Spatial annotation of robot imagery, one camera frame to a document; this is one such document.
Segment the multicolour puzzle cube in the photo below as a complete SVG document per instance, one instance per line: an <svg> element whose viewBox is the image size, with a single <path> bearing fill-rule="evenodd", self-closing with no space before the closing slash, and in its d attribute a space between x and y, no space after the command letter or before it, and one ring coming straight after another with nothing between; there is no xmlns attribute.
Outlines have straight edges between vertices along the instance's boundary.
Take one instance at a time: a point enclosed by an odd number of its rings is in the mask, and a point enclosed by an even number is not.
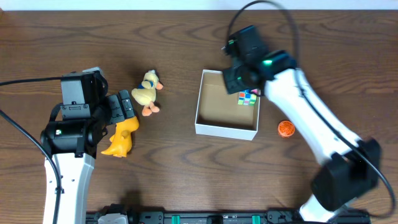
<svg viewBox="0 0 398 224"><path fill-rule="evenodd" d="M260 91L255 90L244 90L238 93L238 104L246 106L254 106L259 97Z"/></svg>

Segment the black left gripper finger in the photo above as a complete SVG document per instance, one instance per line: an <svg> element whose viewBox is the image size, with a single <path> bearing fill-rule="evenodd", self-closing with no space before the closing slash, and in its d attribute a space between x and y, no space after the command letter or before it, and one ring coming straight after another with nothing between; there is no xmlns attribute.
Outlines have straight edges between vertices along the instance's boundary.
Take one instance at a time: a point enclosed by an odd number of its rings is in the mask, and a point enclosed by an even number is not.
<svg viewBox="0 0 398 224"><path fill-rule="evenodd" d="M109 124L116 124L124 121L124 113L121 106L121 99L118 94L106 97L106 105L110 108Z"/></svg>
<svg viewBox="0 0 398 224"><path fill-rule="evenodd" d="M124 117L125 118L135 117L130 93L127 90L121 90L119 91L119 97L121 99L121 108L124 113Z"/></svg>

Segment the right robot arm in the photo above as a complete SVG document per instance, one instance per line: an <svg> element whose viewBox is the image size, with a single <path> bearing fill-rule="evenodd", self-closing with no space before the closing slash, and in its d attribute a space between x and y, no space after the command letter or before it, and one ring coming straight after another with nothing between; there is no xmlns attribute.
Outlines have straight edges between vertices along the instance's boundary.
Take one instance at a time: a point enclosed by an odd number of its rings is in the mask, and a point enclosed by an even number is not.
<svg viewBox="0 0 398 224"><path fill-rule="evenodd" d="M226 54L232 59L223 72L227 92L260 90L293 122L321 166L311 183L312 195L299 210L303 221L329 222L346 214L350 202L384 180L378 142L362 140L340 122L286 51L228 48Z"/></svg>

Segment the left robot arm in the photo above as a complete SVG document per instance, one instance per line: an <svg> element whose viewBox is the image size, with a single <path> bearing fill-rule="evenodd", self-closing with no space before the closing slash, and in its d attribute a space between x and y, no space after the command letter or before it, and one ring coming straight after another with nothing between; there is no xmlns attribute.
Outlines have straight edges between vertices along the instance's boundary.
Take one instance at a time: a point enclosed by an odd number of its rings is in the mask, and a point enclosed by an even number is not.
<svg viewBox="0 0 398 224"><path fill-rule="evenodd" d="M115 125L105 155L126 157L139 127L127 90L100 98L95 91L63 92L42 131L47 190L44 223L85 223L86 201L98 143Z"/></svg>

